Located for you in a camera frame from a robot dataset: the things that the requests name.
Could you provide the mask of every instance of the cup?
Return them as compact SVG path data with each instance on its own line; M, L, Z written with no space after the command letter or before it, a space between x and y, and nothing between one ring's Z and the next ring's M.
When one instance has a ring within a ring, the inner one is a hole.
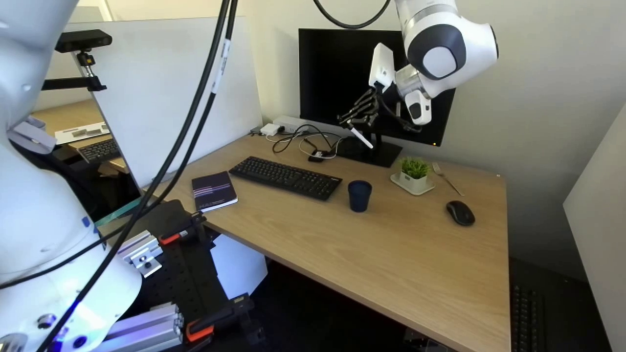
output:
M348 194L350 195L350 209L353 212L362 213L367 210L372 185L367 181L352 181L348 185Z

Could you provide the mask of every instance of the keyboard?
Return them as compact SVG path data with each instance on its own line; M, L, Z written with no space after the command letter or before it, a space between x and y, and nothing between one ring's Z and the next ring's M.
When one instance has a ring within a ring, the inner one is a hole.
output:
M120 150L111 138L102 142L79 148L78 153L87 161L87 163L101 163L107 160L120 157Z
M228 172L243 179L319 200L327 200L342 181L339 177L328 176L256 157L245 159Z
M536 291L511 287L511 352L545 352L543 304Z

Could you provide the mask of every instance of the computer monitor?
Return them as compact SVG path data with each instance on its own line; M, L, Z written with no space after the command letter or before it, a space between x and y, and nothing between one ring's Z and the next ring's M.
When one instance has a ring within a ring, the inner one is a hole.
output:
M400 31L300 29L300 117L338 125L337 116L347 113L369 88L372 54L378 43L393 51L396 71L408 64ZM356 138L348 138L339 144L338 155L390 167L402 148L383 143L381 135L440 146L454 91L445 91L433 99L433 120L420 133L405 131L381 109L373 128L363 131L370 139L372 134L377 137L372 141L375 149L368 149ZM396 103L401 101L395 86L384 93L384 101L395 110ZM401 116L410 119L404 102L401 106Z

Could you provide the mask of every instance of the dark notebook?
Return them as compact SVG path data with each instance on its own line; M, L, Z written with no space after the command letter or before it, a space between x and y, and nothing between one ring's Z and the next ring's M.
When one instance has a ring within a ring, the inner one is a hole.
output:
M192 190L196 209L202 212L237 203L237 194L226 171L193 179Z

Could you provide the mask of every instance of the white pot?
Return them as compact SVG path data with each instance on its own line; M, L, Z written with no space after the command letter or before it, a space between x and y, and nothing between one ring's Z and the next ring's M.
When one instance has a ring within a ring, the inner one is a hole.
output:
M428 180L428 175L421 179L414 179L400 171L391 176L391 180L413 195L421 195L434 188L434 184Z

